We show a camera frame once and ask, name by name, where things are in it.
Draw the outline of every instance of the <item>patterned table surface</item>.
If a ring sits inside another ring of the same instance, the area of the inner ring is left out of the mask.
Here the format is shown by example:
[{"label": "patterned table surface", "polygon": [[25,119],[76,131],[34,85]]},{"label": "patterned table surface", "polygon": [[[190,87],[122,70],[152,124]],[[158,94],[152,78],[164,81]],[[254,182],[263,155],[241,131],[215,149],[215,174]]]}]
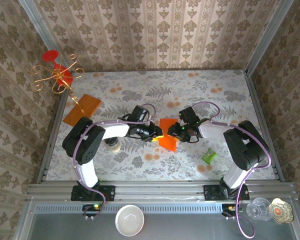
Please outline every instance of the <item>patterned table surface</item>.
[{"label": "patterned table surface", "polygon": [[[256,112],[242,70],[179,70],[86,73],[73,82],[74,94],[80,99],[88,94],[102,100],[91,117],[93,121],[114,120],[131,113],[136,105],[151,103],[157,110],[155,123],[162,118],[178,118],[180,110],[200,101],[216,103],[221,114],[215,120],[236,124],[250,120],[259,130]],[[63,117],[74,107],[68,97]],[[199,117],[212,116],[209,105],[195,107]],[[46,180],[76,180],[72,160],[62,142],[72,129],[61,122]],[[131,138],[119,139],[121,150],[113,153],[104,143],[94,157],[94,167],[101,181],[114,180],[219,180],[233,160],[225,142],[200,139],[198,143],[177,143],[170,152],[158,142],[144,143]],[[208,165],[201,160],[208,150],[218,156]],[[251,179],[274,179],[273,169],[253,173]]]}]

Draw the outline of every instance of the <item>purple cable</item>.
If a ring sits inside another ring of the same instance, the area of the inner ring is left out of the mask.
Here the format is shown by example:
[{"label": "purple cable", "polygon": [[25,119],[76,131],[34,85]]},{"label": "purple cable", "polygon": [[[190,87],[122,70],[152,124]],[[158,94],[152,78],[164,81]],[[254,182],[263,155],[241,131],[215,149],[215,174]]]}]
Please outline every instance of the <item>purple cable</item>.
[{"label": "purple cable", "polygon": [[83,141],[84,137],[85,137],[85,136],[87,135],[87,133],[89,132],[89,130],[90,130],[92,127],[94,127],[94,126],[96,126],[96,125],[99,125],[99,124],[109,124],[109,125],[110,125],[110,124],[117,124],[117,123],[124,123],[124,124],[147,124],[147,123],[152,122],[152,121],[154,120],[154,118],[156,117],[156,108],[155,108],[155,106],[153,106],[153,105],[150,104],[150,103],[146,103],[146,104],[144,104],[144,105],[149,105],[149,106],[153,107],[153,109],[154,109],[154,115],[153,115],[153,117],[152,117],[151,119],[149,119],[149,120],[147,120],[147,121],[141,121],[141,122],[122,121],[122,120],[111,120],[111,121],[99,121],[99,122],[95,122],[95,123],[91,124],[91,125],[83,132],[83,134],[81,135],[81,137],[80,137],[78,143],[76,144],[76,146],[75,146],[75,148],[74,148],[73,156],[72,156],[72,162],[73,162],[73,165],[74,165],[74,172],[75,172],[75,174],[76,174],[76,176],[77,176],[79,182],[81,183],[81,185],[82,185],[84,188],[86,188],[86,189],[88,189],[88,190],[90,190],[90,191],[92,191],[92,192],[95,192],[95,193],[99,194],[99,195],[102,197],[102,206],[104,206],[105,203],[106,203],[106,197],[105,197],[105,195],[103,195],[102,192],[100,192],[100,191],[98,191],[98,190],[95,190],[95,189],[93,189],[93,188],[88,187],[87,185],[85,185],[85,184],[83,183],[83,181],[82,181],[82,177],[81,177],[79,171],[77,170],[78,162],[77,162],[77,160],[76,160],[76,156],[77,156],[77,152],[78,152],[79,146],[80,146],[81,142]]},{"label": "purple cable", "polygon": [[[212,105],[214,105],[218,109],[218,113],[216,115],[210,117],[210,119],[209,119],[211,124],[219,125],[219,126],[225,126],[225,127],[236,128],[236,129],[240,130],[241,132],[243,132],[244,134],[247,134],[250,138],[252,138],[260,146],[260,148],[264,151],[265,155],[268,158],[268,163],[266,165],[264,165],[264,166],[256,166],[256,167],[252,167],[250,169],[250,171],[244,177],[244,179],[242,180],[242,182],[241,182],[241,184],[239,186],[238,195],[236,196],[236,200],[235,200],[235,218],[236,218],[237,225],[238,225],[238,227],[240,229],[240,232],[247,239],[252,239],[256,235],[256,230],[255,230],[254,226],[252,225],[252,223],[247,218],[242,217],[242,216],[238,216],[238,205],[239,205],[240,192],[242,190],[242,187],[243,187],[244,183],[250,177],[250,175],[255,171],[255,169],[266,169],[266,168],[268,168],[271,165],[271,161],[272,161],[271,160],[271,156],[270,156],[269,152],[267,151],[267,149],[265,148],[265,146],[255,136],[253,136],[247,130],[244,130],[243,128],[241,128],[239,126],[236,126],[236,125],[233,125],[233,124],[227,124],[227,123],[223,123],[223,122],[214,122],[214,121],[212,121],[212,118],[214,118],[214,117],[216,117],[216,116],[218,116],[220,114],[220,108],[215,103],[210,102],[210,101],[201,101],[201,102],[198,102],[198,103],[194,104],[192,107],[194,107],[194,106],[196,106],[198,104],[203,104],[203,103],[205,103],[205,104],[212,104]],[[242,229],[242,227],[240,225],[239,218],[246,220],[251,225],[252,230],[253,230],[253,234],[251,236],[248,236],[247,234],[245,234],[245,232],[243,231],[243,229]]]}]

